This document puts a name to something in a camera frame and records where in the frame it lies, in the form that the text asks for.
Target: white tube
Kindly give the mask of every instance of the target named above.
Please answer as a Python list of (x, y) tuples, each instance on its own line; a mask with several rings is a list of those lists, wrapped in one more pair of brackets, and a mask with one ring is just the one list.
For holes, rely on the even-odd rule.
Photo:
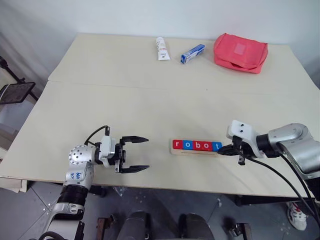
[(163, 37), (157, 37), (155, 42), (156, 47), (158, 48), (158, 60), (170, 60), (170, 56)]

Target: robotic arm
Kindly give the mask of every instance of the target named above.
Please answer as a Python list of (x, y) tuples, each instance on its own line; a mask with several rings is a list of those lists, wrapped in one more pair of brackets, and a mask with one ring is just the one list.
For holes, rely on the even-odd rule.
[[(259, 135), (252, 126), (233, 120), (227, 137), (232, 144), (220, 148), (221, 155), (234, 156), (239, 152), (250, 158), (287, 155), (317, 202), (320, 201), (320, 142), (314, 140), (305, 125), (291, 123)], [(244, 165), (244, 157), (240, 156), (238, 163)]]
[[(105, 129), (100, 142), (92, 143), (90, 138), (99, 130)], [(69, 168), (65, 176), (60, 197), (53, 206), (50, 217), (39, 240), (53, 237), (57, 240), (82, 240), (85, 224), (81, 222), (85, 212), (85, 202), (94, 178), (94, 165), (108, 168), (115, 166), (115, 172), (121, 174), (137, 173), (147, 169), (148, 165), (134, 165), (123, 168), (126, 162), (126, 143), (143, 143), (148, 139), (139, 136), (123, 136), (119, 143), (110, 136), (110, 128), (97, 129), (84, 144), (74, 147), (68, 156)]]

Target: toothpaste tube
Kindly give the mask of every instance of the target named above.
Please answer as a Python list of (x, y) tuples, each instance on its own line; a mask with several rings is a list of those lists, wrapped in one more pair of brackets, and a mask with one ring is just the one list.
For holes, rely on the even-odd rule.
[(183, 64), (186, 64), (191, 59), (193, 59), (195, 56), (198, 56), (199, 54), (203, 53), (205, 50), (205, 45), (199, 44), (198, 46), (192, 48), (191, 50), (185, 52), (181, 55), (180, 62)]
[(158, 60), (170, 60), (169, 53), (166, 48), (165, 40), (163, 37), (157, 37), (156, 47), (158, 48)]

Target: shoe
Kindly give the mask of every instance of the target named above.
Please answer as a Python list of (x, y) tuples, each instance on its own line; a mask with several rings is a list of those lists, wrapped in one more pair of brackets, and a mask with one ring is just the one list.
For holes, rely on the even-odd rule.
[(291, 225), (300, 231), (307, 228), (307, 215), (305, 215), (295, 202), (287, 202), (287, 217)]

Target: blue box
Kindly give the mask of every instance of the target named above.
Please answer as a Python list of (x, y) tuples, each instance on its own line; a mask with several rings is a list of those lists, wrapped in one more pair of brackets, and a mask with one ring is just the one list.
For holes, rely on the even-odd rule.
[(213, 141), (212, 142), (212, 150), (214, 152), (217, 152), (220, 148), (222, 148), (222, 143), (219, 141)]
[(193, 149), (193, 141), (183, 140), (183, 149), (184, 150), (192, 150)]
[(186, 64), (189, 62), (191, 59), (194, 57), (198, 56), (199, 54), (203, 53), (205, 50), (205, 45), (199, 44), (198, 46), (192, 48), (191, 50), (185, 52), (184, 54), (181, 55), (181, 60), (180, 62), (183, 64)]

